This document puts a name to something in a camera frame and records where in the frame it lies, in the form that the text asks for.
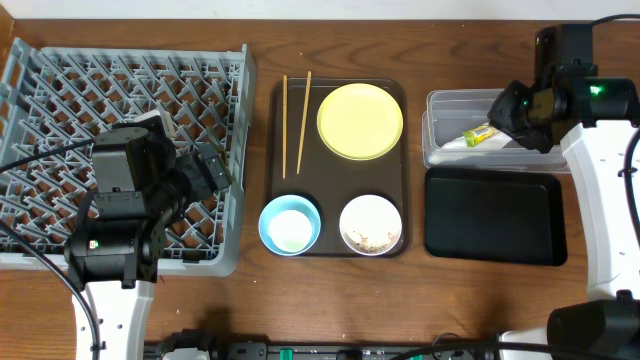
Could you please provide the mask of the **white napkin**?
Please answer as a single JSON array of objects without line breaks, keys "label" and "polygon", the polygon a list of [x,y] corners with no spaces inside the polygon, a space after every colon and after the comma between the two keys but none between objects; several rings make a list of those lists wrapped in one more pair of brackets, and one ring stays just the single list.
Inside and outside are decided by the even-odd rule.
[{"label": "white napkin", "polygon": [[432,152],[428,157],[428,161],[431,165],[456,162],[474,156],[481,156],[485,153],[499,151],[513,142],[514,140],[508,135],[498,132],[478,145],[470,147],[467,145],[465,137],[460,136]]}]

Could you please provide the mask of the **green snack wrapper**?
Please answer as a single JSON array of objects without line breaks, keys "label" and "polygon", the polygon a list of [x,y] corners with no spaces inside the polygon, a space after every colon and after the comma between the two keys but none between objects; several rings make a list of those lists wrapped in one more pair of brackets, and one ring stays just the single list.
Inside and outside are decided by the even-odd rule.
[{"label": "green snack wrapper", "polygon": [[498,129],[489,123],[484,123],[476,128],[465,131],[463,137],[468,147],[475,147],[498,133]]}]

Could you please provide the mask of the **white cup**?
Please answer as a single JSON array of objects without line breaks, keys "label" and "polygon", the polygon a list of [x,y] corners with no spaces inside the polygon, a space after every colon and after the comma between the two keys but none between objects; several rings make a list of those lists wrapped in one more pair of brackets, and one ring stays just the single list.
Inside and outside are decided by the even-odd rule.
[{"label": "white cup", "polygon": [[274,246],[287,253],[302,251],[313,234],[310,220],[297,210],[285,210],[276,215],[268,230]]}]

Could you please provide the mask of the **wooden chopstick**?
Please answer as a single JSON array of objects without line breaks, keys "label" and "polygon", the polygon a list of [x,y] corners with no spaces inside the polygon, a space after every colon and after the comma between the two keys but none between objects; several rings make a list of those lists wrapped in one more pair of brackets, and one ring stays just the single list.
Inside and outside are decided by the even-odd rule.
[{"label": "wooden chopstick", "polygon": [[303,111],[301,117],[301,128],[300,128],[300,136],[299,136],[299,146],[298,146],[298,154],[297,154],[297,164],[296,164],[296,174],[300,173],[302,155],[304,149],[304,141],[305,141],[305,132],[306,132],[306,122],[308,115],[308,107],[309,107],[309,97],[311,90],[311,81],[312,81],[312,71],[307,71],[306,76],[306,85],[305,85],[305,94],[304,94],[304,102],[303,102]]},{"label": "wooden chopstick", "polygon": [[282,179],[286,179],[287,171],[287,137],[288,137],[288,76],[282,79]]}]

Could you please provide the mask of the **white bowl with food scraps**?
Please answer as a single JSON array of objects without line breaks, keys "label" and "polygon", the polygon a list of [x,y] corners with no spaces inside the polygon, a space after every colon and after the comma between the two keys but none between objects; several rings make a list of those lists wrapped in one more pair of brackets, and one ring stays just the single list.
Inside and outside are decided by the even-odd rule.
[{"label": "white bowl with food scraps", "polygon": [[350,200],[339,217],[343,242],[363,256],[382,256],[391,251],[402,235],[402,217],[388,199],[373,194]]}]

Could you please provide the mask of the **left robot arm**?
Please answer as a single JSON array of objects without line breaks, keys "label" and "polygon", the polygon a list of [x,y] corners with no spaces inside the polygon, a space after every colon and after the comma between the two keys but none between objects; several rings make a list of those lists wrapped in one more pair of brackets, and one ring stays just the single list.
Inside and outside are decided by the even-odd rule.
[{"label": "left robot arm", "polygon": [[177,155],[161,129],[126,126],[95,138],[97,186],[84,203],[96,205],[98,215],[80,208],[64,252],[100,332],[97,344],[78,349],[78,358],[142,358],[166,230],[191,204],[232,184],[224,157],[213,143]]}]

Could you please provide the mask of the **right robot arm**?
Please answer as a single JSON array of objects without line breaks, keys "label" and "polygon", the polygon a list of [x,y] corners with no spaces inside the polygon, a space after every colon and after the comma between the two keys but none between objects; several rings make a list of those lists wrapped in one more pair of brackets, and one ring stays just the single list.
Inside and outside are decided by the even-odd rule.
[{"label": "right robot arm", "polygon": [[501,359],[639,356],[639,95],[628,78],[599,76],[594,26],[540,30],[534,84],[512,82],[488,112],[526,149],[560,147],[588,255],[587,302],[554,310],[543,327],[501,334]]}]

